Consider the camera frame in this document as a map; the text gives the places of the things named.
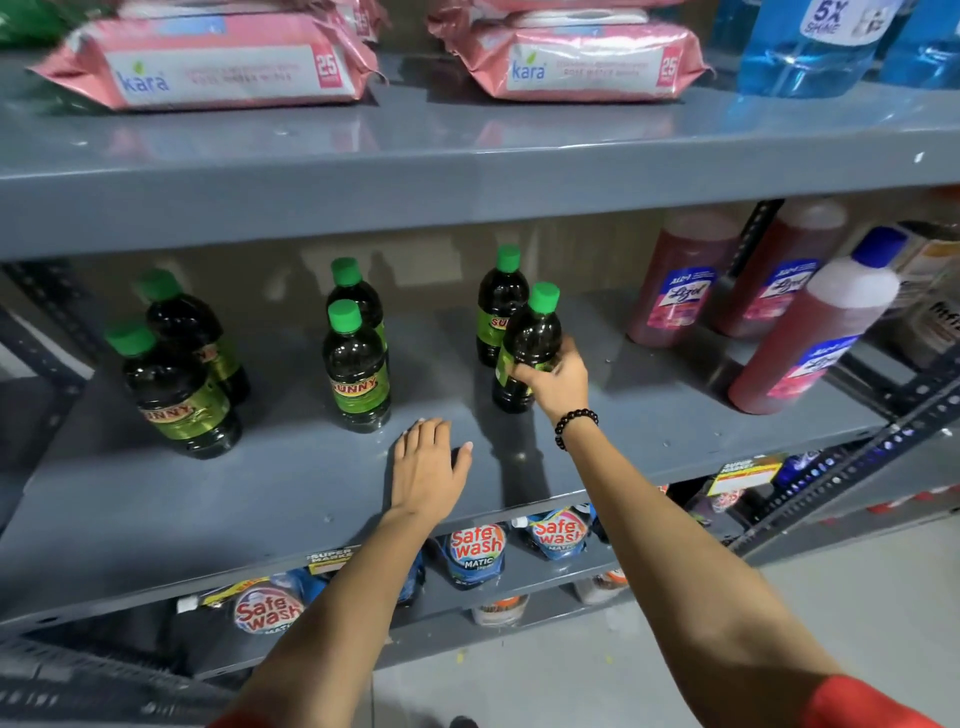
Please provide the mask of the person's right hand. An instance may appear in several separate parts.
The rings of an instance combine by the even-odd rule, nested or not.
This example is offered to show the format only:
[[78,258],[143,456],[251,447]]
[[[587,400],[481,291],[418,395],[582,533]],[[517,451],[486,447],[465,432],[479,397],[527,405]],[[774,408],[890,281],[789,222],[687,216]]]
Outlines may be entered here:
[[550,381],[521,381],[553,427],[571,412],[589,409],[589,373],[570,334],[563,334]]

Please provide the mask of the person's left hand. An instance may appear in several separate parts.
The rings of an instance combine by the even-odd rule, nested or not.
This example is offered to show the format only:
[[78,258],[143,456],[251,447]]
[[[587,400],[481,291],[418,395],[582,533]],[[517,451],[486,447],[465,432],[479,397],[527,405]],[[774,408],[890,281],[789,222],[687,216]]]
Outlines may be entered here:
[[397,439],[392,454],[390,509],[437,527],[458,503],[467,482],[454,482],[452,424],[419,419]]

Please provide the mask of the dark bottle with green cap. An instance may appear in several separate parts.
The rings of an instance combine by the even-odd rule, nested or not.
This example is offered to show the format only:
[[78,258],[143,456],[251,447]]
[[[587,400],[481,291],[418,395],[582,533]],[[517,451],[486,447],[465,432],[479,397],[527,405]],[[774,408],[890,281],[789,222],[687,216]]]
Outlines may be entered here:
[[193,354],[230,402],[243,404],[251,393],[250,381],[211,307],[186,293],[174,273],[165,269],[141,273],[136,288],[147,303],[145,318],[153,333]]
[[350,430],[376,431],[390,417],[387,349],[356,301],[335,300],[328,305],[327,316],[329,330],[321,356],[334,404]]
[[519,246],[501,245],[496,263],[479,285],[475,342],[481,364],[489,368],[497,365],[501,343],[513,314],[528,301],[530,285],[521,270],[522,251]]
[[556,313],[559,287],[539,281],[531,289],[528,301],[507,324],[494,370],[492,400],[502,411],[521,414],[534,403],[533,391],[515,379],[511,372],[518,363],[534,370],[550,372],[558,360],[562,326]]
[[330,270],[334,288],[326,299],[326,308],[339,300],[354,301],[364,323],[377,332],[384,349],[388,350],[381,299],[376,289],[364,279],[358,261],[353,257],[337,257],[331,262]]
[[122,358],[122,381],[136,408],[179,454],[210,460],[237,446],[241,419],[195,354],[139,321],[110,325],[104,339]]

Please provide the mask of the person's left forearm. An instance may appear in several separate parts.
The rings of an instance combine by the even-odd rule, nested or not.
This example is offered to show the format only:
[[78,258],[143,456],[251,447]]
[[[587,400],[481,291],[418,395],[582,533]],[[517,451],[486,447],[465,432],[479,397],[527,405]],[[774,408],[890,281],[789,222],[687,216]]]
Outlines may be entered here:
[[441,518],[390,508],[206,728],[352,728],[403,584]]

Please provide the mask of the person's right forearm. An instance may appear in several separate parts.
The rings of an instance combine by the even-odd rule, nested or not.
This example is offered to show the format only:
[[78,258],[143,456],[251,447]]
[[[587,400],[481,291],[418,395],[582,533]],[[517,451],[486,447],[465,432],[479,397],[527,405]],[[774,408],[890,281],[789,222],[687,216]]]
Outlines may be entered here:
[[799,728],[841,667],[762,574],[651,485],[585,410],[562,441],[678,691],[702,728]]

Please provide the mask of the blue detergent pouch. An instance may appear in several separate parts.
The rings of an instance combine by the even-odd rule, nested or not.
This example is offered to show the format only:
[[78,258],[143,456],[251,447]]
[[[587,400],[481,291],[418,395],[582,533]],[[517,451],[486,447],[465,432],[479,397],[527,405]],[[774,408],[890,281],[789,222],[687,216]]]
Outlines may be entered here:
[[313,575],[307,568],[294,568],[182,596],[175,602],[175,612],[222,610],[234,627],[248,635],[279,634],[328,585],[326,579]]
[[581,555],[591,535],[589,513],[566,507],[510,521],[524,542],[549,561],[561,561]]
[[465,591],[498,579],[505,566],[508,533],[503,523],[491,523],[439,536],[439,556],[451,583]]
[[400,594],[396,601],[396,608],[407,608],[416,602],[426,581],[426,567],[424,553],[417,552],[414,563],[412,564],[406,579],[404,580]]

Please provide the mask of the white orange container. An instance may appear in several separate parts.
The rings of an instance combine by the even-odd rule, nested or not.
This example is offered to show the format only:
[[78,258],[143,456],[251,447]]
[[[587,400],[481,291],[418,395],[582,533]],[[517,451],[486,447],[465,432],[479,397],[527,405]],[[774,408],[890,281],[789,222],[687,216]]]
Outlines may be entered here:
[[606,603],[629,590],[629,582],[620,568],[575,580],[572,586],[577,599],[587,606]]
[[499,599],[470,609],[475,625],[485,628],[502,628],[521,622],[530,600],[528,594]]

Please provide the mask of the grey metal shelving rack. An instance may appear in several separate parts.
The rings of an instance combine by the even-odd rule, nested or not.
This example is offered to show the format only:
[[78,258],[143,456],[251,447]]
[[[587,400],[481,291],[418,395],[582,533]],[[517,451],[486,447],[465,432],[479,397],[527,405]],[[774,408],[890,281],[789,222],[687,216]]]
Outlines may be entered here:
[[[865,225],[901,193],[960,182],[960,92],[862,82],[826,101],[484,97],[452,59],[383,54],[355,105],[110,114],[0,55],[0,725],[203,724],[274,637],[176,599],[317,562],[386,505],[392,439],[450,419],[473,479],[440,532],[581,503],[539,413],[494,406],[474,351],[498,243],[560,285],[610,440],[659,484],[749,455],[824,450],[710,532],[755,565],[930,523],[960,527],[960,357],[930,370],[868,334],[798,405],[726,403],[752,353],[697,323],[678,348],[624,330],[660,214],[736,213],[731,271],[786,197],[853,193]],[[330,264],[380,297],[390,417],[356,432],[323,363]],[[253,385],[241,443],[174,453],[119,381],[108,322],[138,318],[165,265],[213,305]]]

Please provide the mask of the yellow labelled packet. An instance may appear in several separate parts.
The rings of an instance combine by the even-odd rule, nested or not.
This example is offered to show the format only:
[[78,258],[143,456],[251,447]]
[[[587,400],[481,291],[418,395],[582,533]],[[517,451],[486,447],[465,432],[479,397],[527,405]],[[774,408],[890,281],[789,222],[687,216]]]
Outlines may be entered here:
[[711,480],[705,494],[713,498],[768,484],[781,469],[786,457],[786,453],[780,452],[728,463]]

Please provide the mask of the pink wet wipes packet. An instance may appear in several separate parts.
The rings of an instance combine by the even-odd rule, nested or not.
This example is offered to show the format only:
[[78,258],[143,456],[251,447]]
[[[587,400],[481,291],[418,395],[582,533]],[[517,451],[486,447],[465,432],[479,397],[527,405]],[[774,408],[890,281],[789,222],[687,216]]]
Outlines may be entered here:
[[432,7],[425,22],[474,82],[500,101],[667,102],[711,71],[696,33],[652,9],[486,15]]
[[652,10],[679,6],[690,0],[436,0],[434,10],[468,8],[487,16],[540,11]]
[[280,12],[336,15],[369,44],[379,43],[382,30],[392,26],[379,0],[121,0],[116,16],[159,19]]
[[380,73],[319,9],[95,20],[28,70],[113,112],[351,104]]

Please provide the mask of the dark labelled bottle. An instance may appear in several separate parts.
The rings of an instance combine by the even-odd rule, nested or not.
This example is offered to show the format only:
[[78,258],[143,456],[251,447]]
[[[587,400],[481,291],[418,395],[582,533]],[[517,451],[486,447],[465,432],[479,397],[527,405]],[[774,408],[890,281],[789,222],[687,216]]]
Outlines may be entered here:
[[960,343],[960,295],[928,294],[902,320],[894,340],[911,364],[918,369],[929,367]]

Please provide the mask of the white bottle with orange label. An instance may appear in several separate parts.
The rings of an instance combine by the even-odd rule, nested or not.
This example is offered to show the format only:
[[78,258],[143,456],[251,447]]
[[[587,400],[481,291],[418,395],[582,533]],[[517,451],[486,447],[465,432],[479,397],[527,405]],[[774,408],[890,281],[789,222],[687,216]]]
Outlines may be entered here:
[[906,234],[906,244],[891,264],[899,288],[888,316],[916,304],[960,257],[960,224],[904,219],[894,228]]

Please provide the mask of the blue liquid bottle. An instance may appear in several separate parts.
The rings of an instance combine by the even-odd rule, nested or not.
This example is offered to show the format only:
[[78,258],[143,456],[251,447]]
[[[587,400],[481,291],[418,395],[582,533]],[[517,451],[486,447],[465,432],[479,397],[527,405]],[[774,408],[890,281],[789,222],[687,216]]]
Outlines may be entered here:
[[960,91],[960,0],[918,0],[878,74],[888,86]]
[[905,0],[761,0],[736,79],[739,94],[829,99],[873,64]]

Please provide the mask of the red right sleeve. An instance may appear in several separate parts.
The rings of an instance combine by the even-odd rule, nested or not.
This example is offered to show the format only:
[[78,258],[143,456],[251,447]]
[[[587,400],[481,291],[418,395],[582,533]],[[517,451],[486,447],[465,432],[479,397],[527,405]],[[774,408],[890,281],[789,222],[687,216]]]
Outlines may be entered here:
[[798,728],[944,728],[876,689],[847,675],[822,680],[804,706]]

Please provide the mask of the green packet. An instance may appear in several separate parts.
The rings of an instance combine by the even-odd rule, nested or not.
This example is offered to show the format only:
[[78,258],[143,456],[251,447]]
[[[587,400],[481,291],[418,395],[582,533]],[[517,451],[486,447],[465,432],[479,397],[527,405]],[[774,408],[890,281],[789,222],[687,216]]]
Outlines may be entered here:
[[55,45],[101,10],[99,0],[0,0],[0,50]]

